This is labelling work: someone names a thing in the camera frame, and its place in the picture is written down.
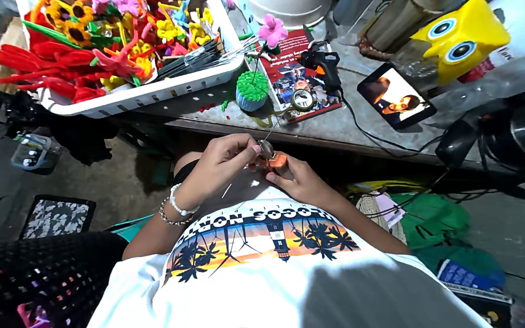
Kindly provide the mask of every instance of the sunset print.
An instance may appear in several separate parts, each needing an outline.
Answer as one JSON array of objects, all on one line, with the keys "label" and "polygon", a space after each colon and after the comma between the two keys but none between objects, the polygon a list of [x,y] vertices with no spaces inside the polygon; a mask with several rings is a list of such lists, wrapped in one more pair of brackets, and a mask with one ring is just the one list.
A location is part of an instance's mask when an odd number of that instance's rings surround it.
[{"label": "sunset print", "polygon": [[336,260],[337,252],[360,250],[344,227],[315,208],[284,208],[208,217],[197,222],[171,253],[167,272],[180,282],[261,257],[289,261],[313,255]]}]

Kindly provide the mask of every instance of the owl eye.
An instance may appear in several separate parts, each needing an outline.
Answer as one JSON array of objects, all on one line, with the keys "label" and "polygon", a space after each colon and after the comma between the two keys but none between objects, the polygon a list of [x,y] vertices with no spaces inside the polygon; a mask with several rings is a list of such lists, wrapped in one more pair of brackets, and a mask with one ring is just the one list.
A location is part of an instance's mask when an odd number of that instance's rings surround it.
[{"label": "owl eye", "polygon": [[441,20],[429,30],[429,39],[437,39],[438,37],[441,37],[451,32],[455,28],[456,24],[456,18],[447,18]]},{"label": "owl eye", "polygon": [[477,48],[477,44],[473,41],[464,41],[457,43],[453,46],[445,55],[445,59],[449,63],[454,63],[456,61],[463,60],[469,57],[473,51]]}]

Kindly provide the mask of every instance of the yellow owl figure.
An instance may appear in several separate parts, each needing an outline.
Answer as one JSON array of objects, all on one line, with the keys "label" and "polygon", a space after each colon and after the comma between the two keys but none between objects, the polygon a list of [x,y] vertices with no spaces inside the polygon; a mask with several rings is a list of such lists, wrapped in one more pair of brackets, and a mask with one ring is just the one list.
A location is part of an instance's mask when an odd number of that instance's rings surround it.
[{"label": "yellow owl figure", "polygon": [[511,38],[485,0],[469,0],[458,11],[420,29],[411,39],[431,44],[423,57],[439,57],[437,82],[444,85],[479,65]]}]

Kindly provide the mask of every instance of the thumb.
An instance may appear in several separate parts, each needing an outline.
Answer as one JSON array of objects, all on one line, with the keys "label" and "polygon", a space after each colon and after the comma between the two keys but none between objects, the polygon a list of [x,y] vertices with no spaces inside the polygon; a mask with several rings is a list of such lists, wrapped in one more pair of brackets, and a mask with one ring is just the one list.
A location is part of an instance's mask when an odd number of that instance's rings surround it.
[{"label": "thumb", "polygon": [[281,189],[285,190],[288,194],[290,194],[293,188],[297,185],[295,181],[284,179],[283,177],[277,175],[274,172],[267,173],[265,178],[268,181],[276,184]]},{"label": "thumb", "polygon": [[256,159],[260,153],[261,147],[259,145],[252,145],[234,156],[233,159],[224,163],[224,166],[230,172],[240,172],[247,164],[254,163],[254,159]]}]

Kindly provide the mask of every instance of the smartphone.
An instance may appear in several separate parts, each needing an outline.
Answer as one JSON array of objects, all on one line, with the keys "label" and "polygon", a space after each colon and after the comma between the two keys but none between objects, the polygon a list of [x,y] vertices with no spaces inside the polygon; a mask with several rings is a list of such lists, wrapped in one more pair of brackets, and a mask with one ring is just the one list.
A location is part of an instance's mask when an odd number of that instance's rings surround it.
[{"label": "smartphone", "polygon": [[437,112],[393,63],[383,63],[361,81],[358,92],[395,130],[403,130]]}]

